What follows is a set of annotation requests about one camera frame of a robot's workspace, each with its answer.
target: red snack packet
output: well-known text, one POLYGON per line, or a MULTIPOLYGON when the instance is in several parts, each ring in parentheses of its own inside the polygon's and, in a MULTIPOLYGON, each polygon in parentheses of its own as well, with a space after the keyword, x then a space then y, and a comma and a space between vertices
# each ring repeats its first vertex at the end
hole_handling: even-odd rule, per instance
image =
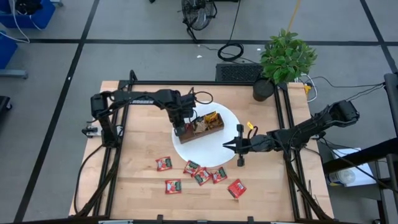
POLYGON ((166 194, 179 194, 182 191, 181 179, 166 180, 166 194))
POLYGON ((191 177, 193 177, 198 172, 199 168, 200 168, 199 164, 196 164, 192 161, 188 161, 187 165, 184 168, 183 174, 189 173, 191 174, 191 177))
POLYGON ((171 160, 170 156, 163 157, 163 158, 157 159, 155 161, 157 163, 157 171, 163 171, 163 170, 168 170, 168 169, 173 168, 172 160, 171 160))
POLYGON ((208 180, 211 179, 211 174, 207 172, 206 167, 198 170, 198 172, 193 176, 199 185, 205 184, 208 180))
POLYGON ((238 199, 246 191, 246 187, 241 180, 237 179, 228 187, 228 191, 235 199, 238 199))
POLYGON ((218 168, 211 177, 213 178, 213 184, 217 184, 218 182, 227 179, 226 172, 223 167, 218 168))

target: white round plate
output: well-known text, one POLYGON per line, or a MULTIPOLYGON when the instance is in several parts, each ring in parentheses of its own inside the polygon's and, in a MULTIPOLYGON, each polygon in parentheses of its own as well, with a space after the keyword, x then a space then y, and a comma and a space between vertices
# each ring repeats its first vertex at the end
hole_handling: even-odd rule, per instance
MULTIPOLYGON (((184 144, 180 143, 179 138, 172 131, 172 141, 177 153, 183 160, 191 160, 202 167, 215 167, 231 160, 235 153, 230 149, 224 148, 223 143, 234 139, 238 135, 236 125, 239 124, 239 121, 235 114, 225 106, 214 102, 209 105, 197 103, 197 107, 194 110, 197 111, 198 116, 216 111, 224 121, 224 129, 184 144)), ((194 112, 191 119, 195 118, 196 114, 194 112)))

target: blue bin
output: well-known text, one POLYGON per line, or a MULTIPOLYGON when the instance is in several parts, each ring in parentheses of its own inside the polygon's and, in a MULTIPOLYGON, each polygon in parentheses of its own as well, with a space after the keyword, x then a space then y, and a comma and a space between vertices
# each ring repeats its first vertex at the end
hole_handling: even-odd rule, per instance
MULTIPOLYGON (((29 15, 18 15, 16 14, 16 19, 20 28, 38 28, 44 29, 50 22, 52 15, 55 12, 55 6, 50 0, 42 0, 43 9, 36 11, 30 19, 29 15)), ((0 14, 0 23, 2 23, 7 28, 17 28, 14 21, 14 16, 12 14, 0 14)))
POLYGON ((10 14, 11 8, 8 0, 0 0, 0 14, 10 14))
POLYGON ((0 34, 0 69, 4 69, 7 66, 17 47, 15 40, 11 40, 0 34))

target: potted plant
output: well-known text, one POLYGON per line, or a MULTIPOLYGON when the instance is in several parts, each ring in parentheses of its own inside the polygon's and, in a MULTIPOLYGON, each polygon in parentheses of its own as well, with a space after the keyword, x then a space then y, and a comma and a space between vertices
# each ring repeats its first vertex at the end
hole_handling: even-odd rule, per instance
POLYGON ((255 100, 266 100, 274 93, 274 85, 292 82, 310 71, 317 59, 315 49, 303 40, 294 39, 297 35, 281 29, 279 35, 271 36, 272 40, 265 45, 260 60, 264 69, 253 84, 255 100))

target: yellow object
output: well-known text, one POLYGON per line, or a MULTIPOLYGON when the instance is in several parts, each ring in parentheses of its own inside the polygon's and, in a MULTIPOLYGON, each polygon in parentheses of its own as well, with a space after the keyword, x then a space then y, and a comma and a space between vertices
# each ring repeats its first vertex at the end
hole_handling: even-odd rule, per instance
POLYGON ((309 85, 304 85, 305 95, 308 96, 308 92, 312 89, 309 85))
POLYGON ((292 28, 294 17, 296 16, 297 10, 300 7, 300 3, 301 3, 301 0, 297 0, 296 6, 294 7, 294 12, 293 12, 292 18, 290 19, 289 26, 287 27, 287 32, 289 32, 290 28, 292 28))
POLYGON ((254 126, 253 126, 253 124, 250 123, 250 121, 248 121, 248 126, 249 126, 249 128, 250 128, 251 130, 253 130, 254 126))
POLYGON ((210 123, 214 121, 217 118, 217 112, 212 112, 211 114, 205 115, 205 121, 206 123, 210 123))

